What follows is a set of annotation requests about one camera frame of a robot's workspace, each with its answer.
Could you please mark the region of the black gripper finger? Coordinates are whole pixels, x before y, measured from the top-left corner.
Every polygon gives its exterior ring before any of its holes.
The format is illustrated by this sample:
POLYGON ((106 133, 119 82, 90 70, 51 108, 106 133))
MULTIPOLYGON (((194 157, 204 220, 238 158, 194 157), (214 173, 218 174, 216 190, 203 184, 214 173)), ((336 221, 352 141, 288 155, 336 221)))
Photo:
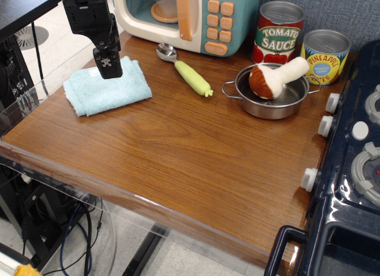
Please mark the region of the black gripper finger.
POLYGON ((121 60, 117 47, 93 49, 96 66, 103 79, 119 78, 122 76, 121 60))

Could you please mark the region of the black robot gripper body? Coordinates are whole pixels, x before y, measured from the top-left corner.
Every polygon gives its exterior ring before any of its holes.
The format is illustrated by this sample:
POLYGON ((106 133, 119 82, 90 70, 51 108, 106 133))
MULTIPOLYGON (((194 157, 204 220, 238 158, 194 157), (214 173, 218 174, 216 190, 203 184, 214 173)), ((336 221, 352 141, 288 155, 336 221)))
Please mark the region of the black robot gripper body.
POLYGON ((115 15, 107 0, 62 0, 74 34, 89 38, 99 50, 119 50, 119 32, 115 15))

